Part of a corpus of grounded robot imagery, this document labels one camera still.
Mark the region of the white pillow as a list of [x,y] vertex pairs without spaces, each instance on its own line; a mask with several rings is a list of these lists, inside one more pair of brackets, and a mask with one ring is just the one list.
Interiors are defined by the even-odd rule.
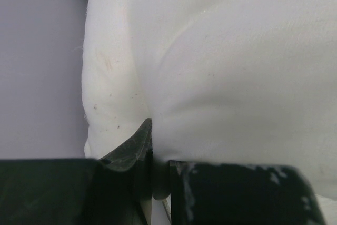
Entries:
[[153,122],[168,160],[289,164],[336,198],[336,0],[89,0],[87,157]]

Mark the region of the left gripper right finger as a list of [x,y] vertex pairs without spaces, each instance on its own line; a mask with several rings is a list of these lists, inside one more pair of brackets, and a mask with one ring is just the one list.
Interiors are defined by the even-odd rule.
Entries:
[[296,168],[170,162],[173,224],[326,224]]

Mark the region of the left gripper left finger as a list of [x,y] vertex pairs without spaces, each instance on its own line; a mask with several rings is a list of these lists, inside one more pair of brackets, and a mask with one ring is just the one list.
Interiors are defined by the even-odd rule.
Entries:
[[1,224],[150,224],[151,132],[99,160],[2,160]]

